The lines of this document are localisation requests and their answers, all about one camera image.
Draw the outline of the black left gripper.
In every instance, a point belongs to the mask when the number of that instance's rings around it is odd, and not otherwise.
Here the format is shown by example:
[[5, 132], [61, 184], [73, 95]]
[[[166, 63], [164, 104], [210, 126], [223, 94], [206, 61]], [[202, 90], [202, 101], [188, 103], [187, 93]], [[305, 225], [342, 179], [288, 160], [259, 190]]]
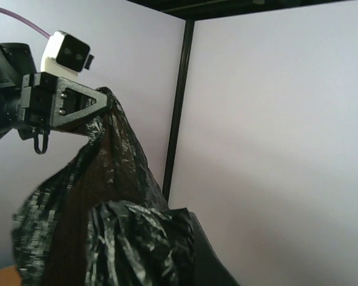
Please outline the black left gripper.
[[47, 72], [23, 76], [17, 102], [17, 130], [75, 132], [110, 110], [111, 96]]

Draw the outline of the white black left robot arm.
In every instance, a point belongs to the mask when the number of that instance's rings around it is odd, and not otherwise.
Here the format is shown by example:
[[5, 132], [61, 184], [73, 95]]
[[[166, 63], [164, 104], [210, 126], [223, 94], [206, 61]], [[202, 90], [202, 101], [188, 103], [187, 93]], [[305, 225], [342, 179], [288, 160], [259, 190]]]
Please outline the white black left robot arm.
[[52, 130], [73, 132], [110, 110], [112, 98], [70, 79], [37, 72], [29, 45], [0, 43], [0, 139], [16, 129], [37, 154]]

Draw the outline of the black plastic trash bag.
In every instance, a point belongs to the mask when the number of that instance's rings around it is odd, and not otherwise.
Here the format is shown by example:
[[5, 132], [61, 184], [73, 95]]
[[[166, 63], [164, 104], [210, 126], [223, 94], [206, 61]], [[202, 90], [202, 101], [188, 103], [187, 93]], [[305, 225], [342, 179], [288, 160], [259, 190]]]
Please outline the black plastic trash bag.
[[186, 209], [171, 210], [116, 98], [13, 217], [22, 285], [195, 285]]

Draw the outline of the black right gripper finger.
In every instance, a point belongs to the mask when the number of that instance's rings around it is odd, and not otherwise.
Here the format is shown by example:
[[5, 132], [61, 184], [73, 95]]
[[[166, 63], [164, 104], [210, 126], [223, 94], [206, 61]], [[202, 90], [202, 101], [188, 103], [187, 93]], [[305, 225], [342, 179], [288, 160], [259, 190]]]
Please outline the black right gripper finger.
[[195, 248], [196, 285], [238, 286], [239, 283], [216, 255], [197, 216], [190, 212]]

